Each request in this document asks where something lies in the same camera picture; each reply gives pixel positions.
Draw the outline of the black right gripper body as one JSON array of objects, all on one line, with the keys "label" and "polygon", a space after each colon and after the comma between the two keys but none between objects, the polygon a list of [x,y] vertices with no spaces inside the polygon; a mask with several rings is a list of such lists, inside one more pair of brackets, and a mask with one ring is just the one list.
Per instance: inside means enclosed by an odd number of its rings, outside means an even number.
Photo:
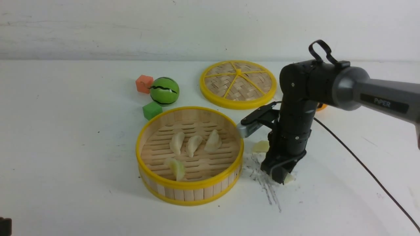
[{"label": "black right gripper body", "polygon": [[316,109],[317,102],[311,100],[282,102],[279,117],[267,136],[269,150],[261,163],[261,171],[273,181],[283,184],[286,176],[306,155]]}]

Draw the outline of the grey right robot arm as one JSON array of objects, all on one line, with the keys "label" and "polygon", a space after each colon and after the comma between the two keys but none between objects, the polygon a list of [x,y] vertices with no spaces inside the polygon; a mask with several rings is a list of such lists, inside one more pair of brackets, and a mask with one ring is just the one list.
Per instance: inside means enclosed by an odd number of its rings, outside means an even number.
[{"label": "grey right robot arm", "polygon": [[349,63],[308,60],[282,68],[279,117],[268,135],[269,151],[261,170],[282,183],[306,155],[316,108],[326,104],[346,111],[361,106],[409,122],[419,132],[419,84],[371,79]]}]

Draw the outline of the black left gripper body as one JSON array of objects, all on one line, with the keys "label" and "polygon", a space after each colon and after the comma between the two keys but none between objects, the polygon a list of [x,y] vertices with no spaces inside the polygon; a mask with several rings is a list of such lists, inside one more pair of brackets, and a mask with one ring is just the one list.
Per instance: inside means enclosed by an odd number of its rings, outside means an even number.
[{"label": "black left gripper body", "polygon": [[0,236],[12,235],[12,219],[0,217]]}]

